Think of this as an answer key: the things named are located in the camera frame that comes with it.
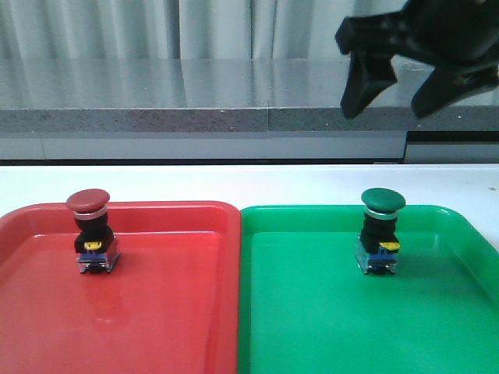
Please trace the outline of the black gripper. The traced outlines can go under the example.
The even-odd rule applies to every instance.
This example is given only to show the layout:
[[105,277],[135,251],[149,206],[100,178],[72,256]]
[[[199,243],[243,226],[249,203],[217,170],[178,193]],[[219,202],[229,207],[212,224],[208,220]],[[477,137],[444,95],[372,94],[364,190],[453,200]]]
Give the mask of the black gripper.
[[398,11],[345,17],[335,40],[350,57],[341,100],[347,119],[398,82],[396,55],[435,68],[412,98],[418,119],[498,87],[496,1],[407,1]]

